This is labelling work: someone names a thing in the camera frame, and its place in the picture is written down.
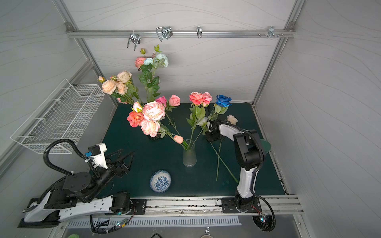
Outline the white peony flower stem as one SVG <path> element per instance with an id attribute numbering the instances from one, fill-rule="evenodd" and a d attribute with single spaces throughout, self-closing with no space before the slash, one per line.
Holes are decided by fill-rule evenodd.
<path id="1" fill-rule="evenodd" d="M 209 122 L 207 121 L 207 117 L 204 117 L 203 119 L 201 119 L 201 121 L 198 122 L 196 125 L 201 127 L 202 129 L 207 129 L 207 127 L 209 125 Z M 210 145 L 211 145 L 213 151 L 216 153 L 218 150 L 216 150 L 216 148 L 214 147 L 212 142 L 210 143 Z"/>

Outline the red pink rose stem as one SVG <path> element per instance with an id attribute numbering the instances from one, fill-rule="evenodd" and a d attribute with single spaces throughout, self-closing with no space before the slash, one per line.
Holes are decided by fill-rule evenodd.
<path id="1" fill-rule="evenodd" d="M 210 94 L 205 93 L 199 93 L 199 92 L 192 92 L 189 95 L 190 101 L 191 101 L 191 107 L 190 107 L 190 117 L 187 119 L 187 122 L 191 126 L 191 136 L 190 140 L 193 139 L 194 131 L 197 127 L 197 123 L 201 121 L 205 117 L 206 111 L 205 107 L 210 104 Z"/>

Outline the dark red glass vase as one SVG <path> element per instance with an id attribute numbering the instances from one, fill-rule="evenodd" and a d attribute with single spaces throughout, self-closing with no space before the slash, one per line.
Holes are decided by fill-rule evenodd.
<path id="1" fill-rule="evenodd" d="M 161 139 L 161 133 L 158 132 L 158 133 L 156 134 L 156 136 L 151 136 L 151 135 L 149 134 L 149 135 L 147 135 L 147 137 L 148 137 L 150 140 L 159 140 L 159 139 Z"/>

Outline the blue rose stem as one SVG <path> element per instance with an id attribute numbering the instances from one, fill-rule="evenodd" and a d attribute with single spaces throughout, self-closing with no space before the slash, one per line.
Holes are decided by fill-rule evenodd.
<path id="1" fill-rule="evenodd" d="M 210 122 L 219 122 L 218 117 L 227 112 L 229 106 L 231 105 L 231 100 L 232 99 L 230 97 L 227 97 L 224 95 L 217 95 L 216 102 L 213 104 L 211 112 L 209 112 L 209 113 L 207 112 L 207 108 L 210 106 L 210 104 L 205 108 L 206 109 L 206 117 L 208 119 L 208 122 L 209 123 Z M 194 134 L 193 134 L 194 138 L 197 137 L 199 132 L 200 132 L 200 127 L 196 127 Z M 206 132 L 207 132 L 207 129 L 204 129 L 204 131 L 201 133 L 201 135 L 205 135 Z"/>

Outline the clear ribbed glass vase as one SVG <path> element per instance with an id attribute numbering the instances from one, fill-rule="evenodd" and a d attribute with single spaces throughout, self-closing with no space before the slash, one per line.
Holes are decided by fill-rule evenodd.
<path id="1" fill-rule="evenodd" d="M 183 151 L 183 164 L 186 167 L 193 167 L 197 163 L 194 141 L 186 139 L 188 149 Z"/>

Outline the pink tulip stem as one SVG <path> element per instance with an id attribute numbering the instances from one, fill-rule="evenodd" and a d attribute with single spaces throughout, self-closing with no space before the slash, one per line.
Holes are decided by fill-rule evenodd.
<path id="1" fill-rule="evenodd" d="M 171 133 L 168 129 L 165 129 L 164 127 L 161 127 L 159 129 L 159 133 L 161 134 L 161 138 L 166 136 L 170 137 L 174 142 L 181 145 L 185 151 L 187 151 L 190 147 L 189 144 L 186 142 L 186 140 L 182 136 L 175 135 Z"/>

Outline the peach pink peony spray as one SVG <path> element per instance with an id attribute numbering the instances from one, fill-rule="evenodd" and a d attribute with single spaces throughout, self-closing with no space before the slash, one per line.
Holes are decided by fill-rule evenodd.
<path id="1" fill-rule="evenodd" d="M 129 71 L 121 71 L 109 79 L 98 76 L 98 82 L 101 83 L 102 92 L 110 95 L 119 103 L 133 105 L 135 102 L 143 102 L 139 89 L 134 84 L 133 75 Z"/>

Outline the small pink rose spray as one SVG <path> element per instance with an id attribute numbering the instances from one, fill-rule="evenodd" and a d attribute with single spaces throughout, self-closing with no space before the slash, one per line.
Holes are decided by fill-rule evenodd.
<path id="1" fill-rule="evenodd" d="M 237 124 L 237 122 L 238 122 L 238 120 L 233 115 L 227 116 L 227 123 L 230 124 L 231 126 L 235 126 Z M 230 168 L 226 165 L 226 163 L 223 161 L 223 159 L 220 156 L 221 146 L 222 146 L 222 141 L 220 142 L 219 147 L 218 147 L 218 151 L 216 152 L 217 159 L 218 159 L 218 162 L 217 162 L 217 172 L 216 172 L 216 181 L 218 181 L 219 164 L 221 162 L 223 164 L 223 166 L 227 169 L 228 173 L 233 178 L 233 180 L 236 183 L 238 183 L 237 178 L 233 175 L 233 173 L 231 172 Z"/>

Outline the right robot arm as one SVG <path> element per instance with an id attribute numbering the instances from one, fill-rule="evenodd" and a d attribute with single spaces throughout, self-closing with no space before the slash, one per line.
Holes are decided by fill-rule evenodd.
<path id="1" fill-rule="evenodd" d="M 255 225 L 263 232 L 271 232 L 276 226 L 275 212 L 269 202 L 256 194 L 255 183 L 263 167 L 266 154 L 259 133 L 245 130 L 227 121 L 211 123 L 207 139 L 226 137 L 234 142 L 235 156 L 240 166 L 240 179 L 234 198 L 221 198 L 223 213 L 251 213 Z"/>

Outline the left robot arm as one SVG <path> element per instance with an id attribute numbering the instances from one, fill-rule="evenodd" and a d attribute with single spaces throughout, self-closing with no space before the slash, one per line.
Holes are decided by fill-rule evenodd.
<path id="1" fill-rule="evenodd" d="M 49 158 L 50 151 L 57 145 L 66 143 L 90 167 L 89 172 L 70 172 L 54 165 Z M 127 192 L 120 192 L 104 198 L 99 193 L 114 177 L 127 175 L 132 166 L 135 152 L 126 155 L 120 149 L 105 155 L 107 147 L 99 143 L 89 147 L 82 154 L 70 139 L 59 139 L 49 144 L 43 161 L 51 169 L 61 172 L 64 177 L 49 186 L 39 198 L 31 199 L 19 228 L 44 229 L 58 226 L 71 218 L 95 214 L 125 215 L 131 212 L 133 202 Z"/>

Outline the blue white porcelain bowl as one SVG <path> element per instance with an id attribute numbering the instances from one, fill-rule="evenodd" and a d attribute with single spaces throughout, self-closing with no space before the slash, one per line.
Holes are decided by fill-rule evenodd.
<path id="1" fill-rule="evenodd" d="M 165 170 L 159 170 L 152 175 L 149 185 L 153 192 L 164 193 L 170 188 L 171 183 L 172 178 L 169 172 Z"/>

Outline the metal hook clamp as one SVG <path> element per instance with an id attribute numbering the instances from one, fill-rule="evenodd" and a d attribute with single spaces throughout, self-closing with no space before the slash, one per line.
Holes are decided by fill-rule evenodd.
<path id="1" fill-rule="evenodd" d="M 164 39 L 170 39 L 173 36 L 173 31 L 170 26 L 160 26 L 156 28 L 156 34 L 162 42 Z"/>
<path id="2" fill-rule="evenodd" d="M 267 33 L 264 33 L 264 34 L 259 33 L 258 36 L 266 37 L 266 38 L 280 38 L 280 37 L 283 37 L 284 34 L 276 33 L 274 27 L 270 27 Z"/>
<path id="3" fill-rule="evenodd" d="M 138 34 L 135 34 L 134 32 L 129 35 L 128 42 L 127 42 L 127 48 L 129 46 L 134 47 L 134 51 L 137 49 L 138 44 L 140 44 L 141 37 Z"/>
<path id="4" fill-rule="evenodd" d="M 202 28 L 200 26 L 196 27 L 196 34 L 199 39 L 202 38 Z"/>

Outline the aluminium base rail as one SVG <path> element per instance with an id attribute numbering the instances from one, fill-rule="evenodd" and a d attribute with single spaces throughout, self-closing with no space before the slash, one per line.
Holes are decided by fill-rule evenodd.
<path id="1" fill-rule="evenodd" d="M 276 215 L 304 214 L 302 205 L 295 195 L 264 195 L 252 205 L 237 210 L 234 196 L 204 197 L 133 197 L 135 214 L 138 216 L 219 216 L 259 215 L 272 212 Z"/>

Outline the aluminium crossbar rail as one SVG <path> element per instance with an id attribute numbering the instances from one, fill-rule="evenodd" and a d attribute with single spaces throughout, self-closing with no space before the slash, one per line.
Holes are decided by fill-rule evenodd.
<path id="1" fill-rule="evenodd" d="M 172 30 L 175 38 L 198 38 L 196 29 L 191 30 Z M 276 33 L 284 34 L 281 38 L 294 37 L 296 31 L 277 30 Z M 84 38 L 84 39 L 101 39 L 101 38 L 128 38 L 132 33 L 138 34 L 142 39 L 158 38 L 155 30 L 78 30 L 68 32 L 69 38 Z M 264 30 L 206 30 L 202 29 L 202 38 L 260 38 L 259 33 L 267 33 L 268 29 Z"/>

